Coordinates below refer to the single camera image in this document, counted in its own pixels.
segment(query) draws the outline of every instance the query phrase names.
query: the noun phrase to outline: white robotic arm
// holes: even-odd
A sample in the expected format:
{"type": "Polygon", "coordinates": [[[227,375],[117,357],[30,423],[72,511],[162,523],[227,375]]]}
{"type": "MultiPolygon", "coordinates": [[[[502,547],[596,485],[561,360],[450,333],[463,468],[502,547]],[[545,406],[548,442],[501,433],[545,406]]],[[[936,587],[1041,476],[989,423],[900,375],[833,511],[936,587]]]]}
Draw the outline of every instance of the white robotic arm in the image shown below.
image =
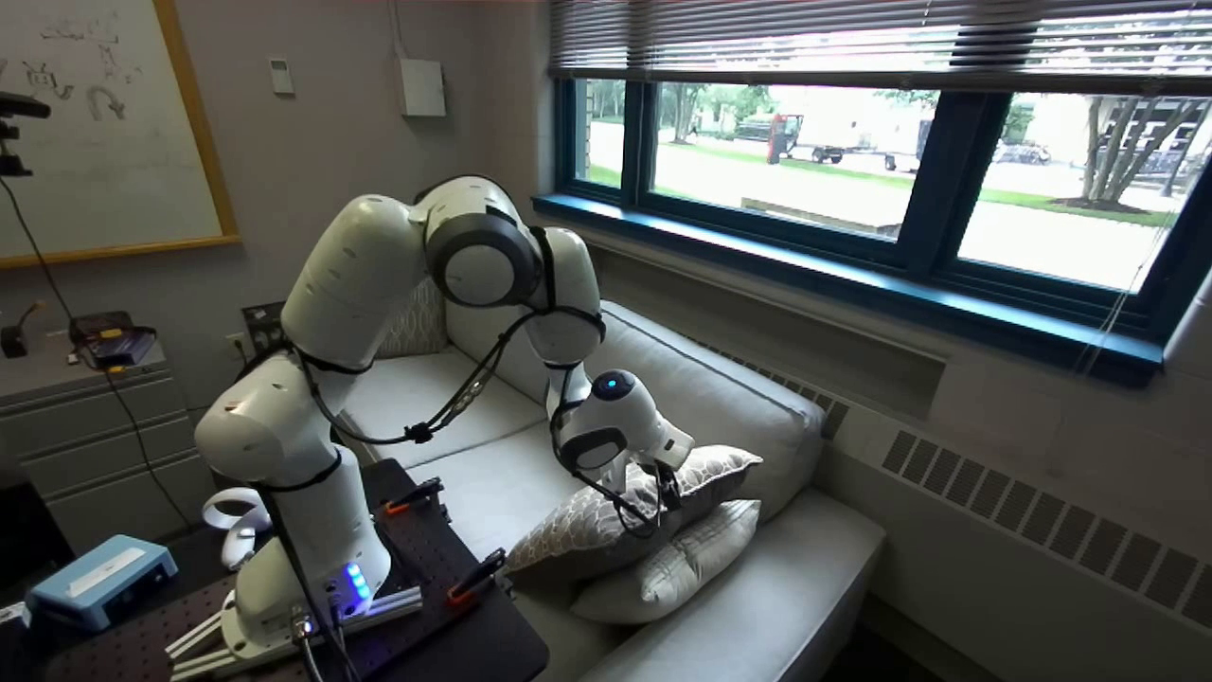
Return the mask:
{"type": "Polygon", "coordinates": [[[243,375],[197,423],[209,465],[257,485],[280,531],[243,563],[233,610],[222,610],[222,641],[243,644],[243,654],[291,641],[306,590],[358,610],[391,576],[358,465],[328,438],[328,420],[424,278],[465,305],[529,310],[525,336],[548,367],[556,457],[570,472],[596,476],[622,457],[669,468],[689,449],[638,379],[587,379],[582,360],[602,341],[598,280],[570,230],[529,230],[486,178],[444,180],[416,204],[357,196],[280,310],[291,348],[243,375]]]}

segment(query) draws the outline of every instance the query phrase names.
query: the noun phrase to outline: wall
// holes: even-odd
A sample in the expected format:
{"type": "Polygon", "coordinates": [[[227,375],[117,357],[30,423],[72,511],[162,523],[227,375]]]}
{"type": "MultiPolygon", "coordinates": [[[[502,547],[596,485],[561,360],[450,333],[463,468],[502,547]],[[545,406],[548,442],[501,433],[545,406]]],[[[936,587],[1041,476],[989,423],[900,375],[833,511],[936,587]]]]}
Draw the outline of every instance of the wall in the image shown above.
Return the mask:
{"type": "MultiPolygon", "coordinates": [[[[501,82],[535,82],[545,50],[529,36],[487,45],[502,65],[496,70],[501,82]]],[[[548,87],[541,78],[535,87],[539,102],[548,102],[548,87]]],[[[535,122],[513,129],[525,137],[493,140],[487,164],[520,168],[520,178],[535,178],[513,192],[545,192],[545,148],[529,131],[548,129],[548,110],[535,110],[535,122]]],[[[1130,534],[1196,557],[1203,581],[1188,576],[1183,595],[1188,610],[1200,610],[1200,620],[1212,620],[1209,295],[1174,345],[1167,370],[1148,389],[1119,389],[862,305],[775,289],[750,273],[718,273],[704,260],[650,249],[638,238],[587,225],[570,228],[598,246],[607,295],[758,367],[909,423],[989,468],[1113,520],[1130,534]]],[[[891,561],[873,590],[994,675],[1065,679],[1071,670],[1106,670],[1111,679],[1133,679],[1157,670],[1162,679],[1196,679],[1191,670],[1209,664],[1212,630],[1200,620],[1130,597],[1117,585],[1060,563],[1029,540],[1002,534],[989,540],[991,523],[974,526],[970,514],[886,481],[877,472],[882,449],[868,449],[869,461],[847,449],[833,449],[833,457],[823,485],[833,485],[838,496],[891,526],[891,561]]]]}
{"type": "MultiPolygon", "coordinates": [[[[179,0],[243,242],[59,265],[51,278],[68,305],[126,305],[154,326],[188,403],[205,409],[238,370],[227,345],[227,333],[243,328],[238,305],[285,300],[309,242],[351,192],[412,196],[448,173],[486,170],[476,10],[476,4],[397,0],[404,50],[444,59],[450,107],[444,122],[404,122],[391,0],[179,0]],[[291,59],[294,100],[274,100],[270,58],[291,59]]],[[[30,300],[49,304],[36,270],[0,273],[0,322],[30,300]]],[[[34,333],[44,328],[59,328],[55,310],[34,318],[34,333]]]]}

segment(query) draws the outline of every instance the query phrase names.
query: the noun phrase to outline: window frame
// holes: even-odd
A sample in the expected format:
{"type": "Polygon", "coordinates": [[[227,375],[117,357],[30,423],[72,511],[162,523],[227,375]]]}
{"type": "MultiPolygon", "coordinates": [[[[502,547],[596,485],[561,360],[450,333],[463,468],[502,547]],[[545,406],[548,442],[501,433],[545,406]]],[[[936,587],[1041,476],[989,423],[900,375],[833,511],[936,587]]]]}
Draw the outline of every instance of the window frame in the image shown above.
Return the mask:
{"type": "MultiPolygon", "coordinates": [[[[1029,278],[1029,273],[1010,273],[979,260],[960,260],[959,246],[970,228],[970,217],[976,208],[983,170],[994,156],[994,140],[1002,129],[1002,116],[1010,110],[1016,92],[940,92],[936,102],[936,126],[928,131],[921,170],[904,204],[904,225],[897,242],[877,242],[862,233],[842,233],[828,228],[806,228],[775,217],[753,217],[739,208],[718,208],[718,204],[697,204],[697,201],[676,201],[676,196],[657,196],[650,192],[650,168],[656,168],[656,107],[657,107],[657,87],[669,78],[626,78],[626,148],[622,148],[622,190],[607,190],[596,180],[574,178],[574,78],[570,74],[551,74],[551,126],[556,126],[556,192],[582,196],[582,201],[602,201],[618,208],[627,218],[607,218],[612,228],[643,225],[650,218],[669,218],[676,228],[691,228],[704,233],[726,233],[742,238],[753,246],[771,246],[787,249],[799,257],[827,257],[838,265],[852,265],[861,273],[877,273],[904,280],[904,289],[928,289],[946,295],[974,295],[991,304],[1002,314],[1002,333],[979,333],[991,345],[1002,348],[1026,348],[1026,345],[1049,345],[1041,336],[1026,341],[1024,318],[1016,322],[1016,310],[1046,314],[1056,318],[1060,326],[1085,326],[1106,341],[1106,348],[1094,348],[1094,357],[1111,367],[1103,375],[1117,379],[1119,370],[1113,367],[1113,348],[1119,336],[1125,345],[1142,341],[1155,351],[1142,367],[1130,370],[1119,381],[1148,381],[1162,367],[1162,345],[1179,328],[1186,305],[1200,292],[1209,265],[1212,265],[1212,164],[1203,164],[1186,208],[1179,213],[1171,238],[1162,242],[1148,280],[1141,285],[1136,295],[1106,292],[1106,289],[1085,289],[1071,280],[1049,280],[1049,278],[1029,278]]],[[[768,273],[762,257],[739,257],[731,265],[768,273]]],[[[869,292],[861,292],[852,285],[833,285],[827,292],[842,292],[843,300],[869,300],[869,292]]],[[[909,318],[930,322],[930,310],[921,310],[917,304],[877,304],[882,310],[900,310],[909,318]]],[[[936,318],[930,326],[970,333],[970,326],[989,326],[989,322],[954,322],[949,314],[936,318]]],[[[1049,357],[1060,367],[1090,367],[1090,345],[1056,345],[1046,351],[1026,348],[1029,357],[1049,357]]]]}

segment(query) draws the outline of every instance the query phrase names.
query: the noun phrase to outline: window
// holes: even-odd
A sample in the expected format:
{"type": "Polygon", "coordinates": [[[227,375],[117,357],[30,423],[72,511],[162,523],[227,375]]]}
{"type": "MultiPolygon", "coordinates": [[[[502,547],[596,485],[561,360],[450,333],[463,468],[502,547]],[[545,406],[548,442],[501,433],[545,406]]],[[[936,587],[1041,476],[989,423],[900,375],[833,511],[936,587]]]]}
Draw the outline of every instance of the window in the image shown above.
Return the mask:
{"type": "Polygon", "coordinates": [[[1209,273],[1203,4],[556,0],[551,33],[561,190],[762,273],[1083,367],[1157,362],[1209,273]]]}

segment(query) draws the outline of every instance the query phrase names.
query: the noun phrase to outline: pillow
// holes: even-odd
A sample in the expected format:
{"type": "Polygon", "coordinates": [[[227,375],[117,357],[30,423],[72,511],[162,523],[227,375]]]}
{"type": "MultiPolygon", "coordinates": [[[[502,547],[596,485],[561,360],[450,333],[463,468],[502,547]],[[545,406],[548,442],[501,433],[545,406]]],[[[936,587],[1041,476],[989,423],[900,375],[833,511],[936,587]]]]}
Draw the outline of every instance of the pillow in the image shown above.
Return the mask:
{"type": "Polygon", "coordinates": [[[747,554],[758,514],[762,501],[718,502],[638,563],[582,585],[570,597],[570,612],[587,620],[643,625],[683,610],[747,554]]]}
{"type": "Polygon", "coordinates": [[[424,278],[404,310],[385,326],[380,357],[424,357],[448,348],[448,304],[431,278],[424,278]]]}
{"type": "Polygon", "coordinates": [[[650,526],[627,531],[636,526],[627,511],[618,511],[598,490],[580,490],[511,548],[507,572],[513,581],[570,585],[636,563],[676,526],[726,501],[753,461],[762,457],[739,446],[691,446],[675,472],[676,507],[667,507],[656,476],[627,461],[622,501],[656,520],[650,526]]]}

